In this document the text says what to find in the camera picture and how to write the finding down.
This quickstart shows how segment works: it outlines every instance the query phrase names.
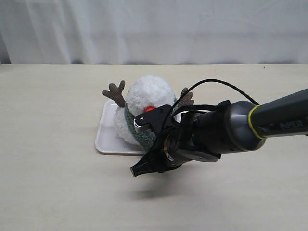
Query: table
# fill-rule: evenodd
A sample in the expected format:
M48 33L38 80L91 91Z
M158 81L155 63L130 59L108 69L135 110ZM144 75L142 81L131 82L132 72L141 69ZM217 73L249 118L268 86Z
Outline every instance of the table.
M0 65L2 231L308 229L305 136L136 178L129 167L139 157L98 153L102 90L123 79L127 90L146 74L165 78L177 94L222 79L259 103L308 87L308 65ZM208 83L194 99L244 98Z

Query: white tray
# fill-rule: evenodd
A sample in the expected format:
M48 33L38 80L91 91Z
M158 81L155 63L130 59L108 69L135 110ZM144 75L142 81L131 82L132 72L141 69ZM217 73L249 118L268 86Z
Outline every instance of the white tray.
M117 136L113 121L117 107L112 100L105 103L95 139L96 149L107 155L144 155L141 147L127 143Z

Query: red nose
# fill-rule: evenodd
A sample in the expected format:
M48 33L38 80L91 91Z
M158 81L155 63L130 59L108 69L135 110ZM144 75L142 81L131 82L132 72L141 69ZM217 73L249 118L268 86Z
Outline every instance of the red nose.
M146 107L143 111L144 111L144 112L149 112L149 111L151 111L151 110L153 110L153 109L155 109L155 107L149 106L149 107Z

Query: white fluffy snowman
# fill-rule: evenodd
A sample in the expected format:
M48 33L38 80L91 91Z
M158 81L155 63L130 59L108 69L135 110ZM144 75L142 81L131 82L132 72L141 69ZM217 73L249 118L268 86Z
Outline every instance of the white fluffy snowman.
M148 112L163 105L173 105L177 97L169 84L161 77L147 75L139 78L128 90L126 100L122 96L125 81L121 81L119 87L114 83L109 85L109 90L103 90L102 94L118 105L114 116L114 126L119 137L126 142L141 146L148 151L152 146L155 136L150 131L137 133L134 129L133 119L137 115ZM179 106L194 103L192 93L189 92Z

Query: black cable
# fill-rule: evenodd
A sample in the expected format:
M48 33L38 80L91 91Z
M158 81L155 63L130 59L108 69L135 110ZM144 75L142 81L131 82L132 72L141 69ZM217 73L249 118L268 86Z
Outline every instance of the black cable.
M171 107L170 111L168 112L168 114L166 115L162 128L161 128L161 132L164 130L165 127L165 123L167 121L167 118L171 115L172 111L174 110L174 108L178 105L178 103L185 97L186 94L188 94L190 91L192 91L194 88L198 87L199 85L203 84L203 83L208 83L208 82L215 82L215 83L220 83L220 84L224 84L234 90L236 90L238 93L242 94L243 96L245 96L248 100L250 100L253 104L255 105L259 105L253 98L251 98L249 95L247 95L245 92L243 92L241 89L237 88L236 86L232 85L231 83L225 82L223 80L219 80L219 79L204 79L201 80L199 82L197 82L196 84L194 84L192 87L190 87L185 93L183 93L179 99L173 104L173 106Z

